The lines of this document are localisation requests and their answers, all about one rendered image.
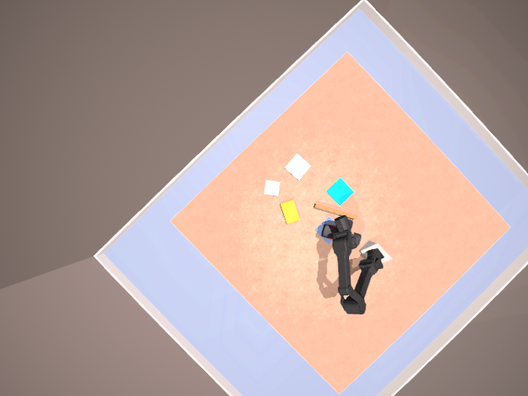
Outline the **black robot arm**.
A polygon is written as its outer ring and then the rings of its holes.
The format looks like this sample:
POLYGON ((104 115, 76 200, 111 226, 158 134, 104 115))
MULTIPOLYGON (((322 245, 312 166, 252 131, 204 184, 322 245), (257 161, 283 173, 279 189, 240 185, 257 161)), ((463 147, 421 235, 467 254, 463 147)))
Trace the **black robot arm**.
POLYGON ((367 251, 367 260, 359 263, 361 273, 356 282, 355 289, 351 286, 351 273, 349 256, 351 250, 356 249, 356 236, 352 233, 354 221, 348 219, 346 215, 334 219, 338 232, 332 237, 332 247, 337 256, 338 264, 338 287, 340 304, 346 314, 362 315, 366 311, 365 295, 368 290, 371 277, 384 269, 381 261, 384 255, 378 248, 367 251), (377 250, 378 249, 378 250, 377 250), (348 295, 344 299, 344 295, 348 295))

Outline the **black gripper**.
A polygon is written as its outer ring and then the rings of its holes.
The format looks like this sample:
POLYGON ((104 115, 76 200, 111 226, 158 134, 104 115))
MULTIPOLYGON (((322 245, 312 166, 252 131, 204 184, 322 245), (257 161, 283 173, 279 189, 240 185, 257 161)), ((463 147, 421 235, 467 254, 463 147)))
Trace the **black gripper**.
MULTIPOLYGON (((325 237, 325 238, 331 238, 333 237, 333 235, 335 233, 338 232, 338 229, 337 227, 333 227, 331 225, 328 225, 328 224, 325 224, 323 226, 323 231, 322 231, 322 237, 325 237)), ((356 236, 356 246, 358 247, 360 245, 360 241, 361 241, 361 235, 358 234, 358 233, 354 233, 354 235, 356 236)))

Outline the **yellow flat rectangle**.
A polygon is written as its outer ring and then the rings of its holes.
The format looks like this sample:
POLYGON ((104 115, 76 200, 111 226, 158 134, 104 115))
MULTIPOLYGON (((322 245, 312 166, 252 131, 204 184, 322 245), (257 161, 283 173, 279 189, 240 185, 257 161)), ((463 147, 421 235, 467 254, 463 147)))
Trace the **yellow flat rectangle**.
POLYGON ((297 209, 295 207, 294 200, 289 200, 284 203, 281 203, 280 206, 282 208, 287 224, 300 220, 297 209))

